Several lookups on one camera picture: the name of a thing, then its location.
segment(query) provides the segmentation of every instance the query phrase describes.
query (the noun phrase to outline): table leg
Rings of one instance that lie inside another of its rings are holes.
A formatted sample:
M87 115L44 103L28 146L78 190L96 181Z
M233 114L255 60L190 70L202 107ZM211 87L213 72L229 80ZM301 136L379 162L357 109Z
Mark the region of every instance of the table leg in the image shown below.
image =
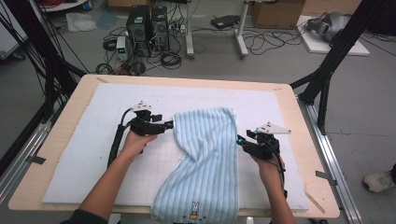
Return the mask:
M187 57L190 59L194 58L194 46L192 44L192 33L191 33L191 0L187 0L187 24L186 24L186 48Z
M239 22L238 30L235 30L236 41L238 42L238 46L241 49L241 58L248 56L248 49L245 44L244 38L242 37L242 32L244 31L245 25L245 18L247 17L248 13L248 1L244 1L242 5L242 12L241 12L241 21Z

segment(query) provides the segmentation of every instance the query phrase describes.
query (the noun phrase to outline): white mat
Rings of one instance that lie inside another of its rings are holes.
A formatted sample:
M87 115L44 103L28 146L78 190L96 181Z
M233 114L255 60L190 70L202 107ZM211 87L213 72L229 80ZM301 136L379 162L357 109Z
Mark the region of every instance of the white mat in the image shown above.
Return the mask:
M302 24L313 17L310 16L300 16L297 24ZM330 51L329 43L326 42L320 35L317 35L315 31L306 31L304 33L303 26L297 27L298 32L302 31L302 37L308 52L310 53L328 53ZM355 46L349 51L347 55L355 56L369 56L370 52L361 44L361 42L356 41Z
M285 127L272 92L101 84L59 161L43 203L82 202L106 170L108 153L123 112L142 100L152 106L152 114L163 114L163 121L172 119L176 112L230 107L236 112L238 133L245 137L246 129L253 130L267 121ZM126 120L132 117L134 113L129 113ZM305 211L308 203L289 138L287 135L276 135L276 138L287 164L285 175L290 207L296 212ZM241 147L239 149L239 207L269 209L258 166ZM163 181L182 157L172 130L160 134L131 165L116 204L150 206Z

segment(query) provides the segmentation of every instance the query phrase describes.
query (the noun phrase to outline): computer tower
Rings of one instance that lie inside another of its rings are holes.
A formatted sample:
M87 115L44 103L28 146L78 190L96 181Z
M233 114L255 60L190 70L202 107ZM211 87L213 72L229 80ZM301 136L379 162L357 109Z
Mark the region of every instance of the computer tower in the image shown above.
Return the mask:
M151 52L149 41L153 37L149 6L132 6L126 22L133 54L148 57Z
M166 7L155 7L151 11L151 22L154 30L155 46L161 50L169 50L169 31Z
M149 6L132 6L126 22L131 42L147 42L152 38Z

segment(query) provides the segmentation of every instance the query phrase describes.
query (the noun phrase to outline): blue striped towel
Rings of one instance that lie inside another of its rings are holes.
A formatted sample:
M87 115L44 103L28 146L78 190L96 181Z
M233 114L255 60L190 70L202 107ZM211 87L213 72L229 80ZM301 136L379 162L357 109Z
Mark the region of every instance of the blue striped towel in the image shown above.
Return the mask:
M159 190L151 217L176 223L230 221L238 215L236 125L229 108L175 114L186 156Z

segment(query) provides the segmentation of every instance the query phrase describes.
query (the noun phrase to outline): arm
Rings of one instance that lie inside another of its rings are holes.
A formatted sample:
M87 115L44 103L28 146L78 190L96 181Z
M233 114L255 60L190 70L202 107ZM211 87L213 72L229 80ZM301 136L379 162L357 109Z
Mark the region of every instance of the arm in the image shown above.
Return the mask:
M253 156L252 158L255 162L257 162L257 164L259 164L260 178L267 189L268 198L271 205L271 217L273 220L272 223L296 223L293 213L289 208L289 204L283 195L279 171L274 165L276 164L276 159L272 158L269 161L263 161Z
M143 147L156 137L157 135L142 137L133 132L128 132L120 155L98 180L79 209L108 220L129 166Z

